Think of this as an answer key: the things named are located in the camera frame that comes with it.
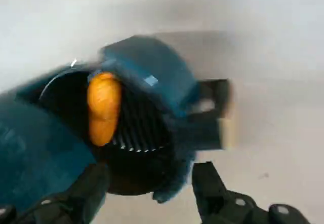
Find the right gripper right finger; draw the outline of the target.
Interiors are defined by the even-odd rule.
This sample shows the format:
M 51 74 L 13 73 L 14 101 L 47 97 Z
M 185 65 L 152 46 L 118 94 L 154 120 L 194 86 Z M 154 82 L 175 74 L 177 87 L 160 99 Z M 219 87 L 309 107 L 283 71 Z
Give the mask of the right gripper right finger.
M 293 206 L 279 203 L 264 210 L 250 196 L 228 190 L 212 162 L 193 165 L 192 187 L 202 223 L 309 223 Z

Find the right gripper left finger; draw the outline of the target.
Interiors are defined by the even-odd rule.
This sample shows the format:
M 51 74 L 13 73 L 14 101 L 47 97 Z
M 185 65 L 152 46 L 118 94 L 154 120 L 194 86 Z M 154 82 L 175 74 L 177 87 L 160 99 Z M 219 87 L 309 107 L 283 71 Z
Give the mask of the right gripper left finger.
M 65 191 L 38 200 L 23 212 L 1 206 L 1 223 L 91 223 L 109 187 L 106 164 L 91 164 Z

